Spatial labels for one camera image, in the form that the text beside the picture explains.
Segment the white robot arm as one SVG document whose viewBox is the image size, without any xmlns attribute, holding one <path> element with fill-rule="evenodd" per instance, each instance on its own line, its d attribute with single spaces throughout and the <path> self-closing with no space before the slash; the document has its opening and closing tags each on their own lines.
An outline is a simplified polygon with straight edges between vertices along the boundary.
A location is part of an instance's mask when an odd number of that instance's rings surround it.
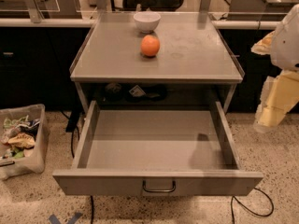
<svg viewBox="0 0 299 224">
<path fill-rule="evenodd" d="M 251 51 L 269 55 L 280 68 L 276 77 L 263 84 L 254 129 L 259 133 L 274 130 L 299 103 L 299 5 L 295 5 L 276 29 L 255 43 Z"/>
</svg>

